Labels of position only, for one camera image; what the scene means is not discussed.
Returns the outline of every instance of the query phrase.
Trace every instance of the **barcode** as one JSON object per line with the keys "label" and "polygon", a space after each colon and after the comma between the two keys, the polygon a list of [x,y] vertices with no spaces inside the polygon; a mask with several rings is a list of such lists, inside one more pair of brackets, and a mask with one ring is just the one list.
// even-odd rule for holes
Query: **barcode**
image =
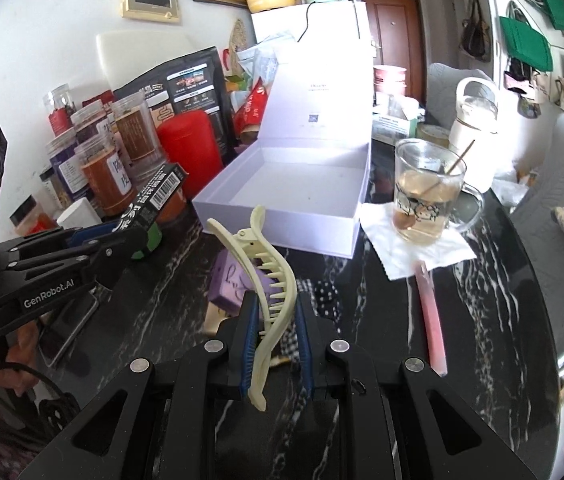
{"label": "barcode", "polygon": [[157,210],[162,209],[164,204],[168,202],[171,195],[179,186],[180,179],[177,178],[175,173],[171,173],[164,182],[158,187],[158,190],[155,192],[155,195],[151,198],[151,203],[153,207]]}

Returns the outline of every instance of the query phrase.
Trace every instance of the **red canister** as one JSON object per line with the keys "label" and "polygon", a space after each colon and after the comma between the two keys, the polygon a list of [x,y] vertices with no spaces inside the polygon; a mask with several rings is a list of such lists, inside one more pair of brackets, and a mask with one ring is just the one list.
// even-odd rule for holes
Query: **red canister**
{"label": "red canister", "polygon": [[158,127],[158,137],[169,162],[177,162],[188,173],[183,184],[188,199],[222,171],[213,124],[203,110],[184,112],[164,121]]}

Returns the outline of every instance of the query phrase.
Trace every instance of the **glass mug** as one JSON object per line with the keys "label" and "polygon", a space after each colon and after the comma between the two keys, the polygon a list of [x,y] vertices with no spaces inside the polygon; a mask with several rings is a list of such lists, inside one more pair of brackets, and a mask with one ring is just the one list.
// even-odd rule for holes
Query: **glass mug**
{"label": "glass mug", "polygon": [[464,183],[466,163],[458,159],[450,150],[426,140],[404,139],[397,143],[393,226],[405,240],[416,245],[438,240],[450,224],[460,191],[475,198],[478,210],[468,222],[451,222],[451,226],[462,232],[478,219],[484,200],[477,189]]}

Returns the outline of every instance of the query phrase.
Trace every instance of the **box lid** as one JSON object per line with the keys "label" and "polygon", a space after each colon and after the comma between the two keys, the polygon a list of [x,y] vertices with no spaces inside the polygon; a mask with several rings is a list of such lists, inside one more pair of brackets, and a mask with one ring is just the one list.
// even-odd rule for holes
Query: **box lid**
{"label": "box lid", "polygon": [[363,40],[283,44],[258,139],[371,142],[373,58]]}

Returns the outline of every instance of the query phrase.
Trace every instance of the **smartphone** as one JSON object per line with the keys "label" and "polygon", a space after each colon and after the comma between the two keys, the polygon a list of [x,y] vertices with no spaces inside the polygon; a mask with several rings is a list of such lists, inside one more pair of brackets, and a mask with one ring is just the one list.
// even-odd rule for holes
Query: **smartphone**
{"label": "smartphone", "polygon": [[46,320],[46,325],[41,329],[39,348],[47,367],[55,368],[58,365],[66,350],[102,303],[96,289],[97,287],[81,298],[75,298],[64,307],[52,311]]}

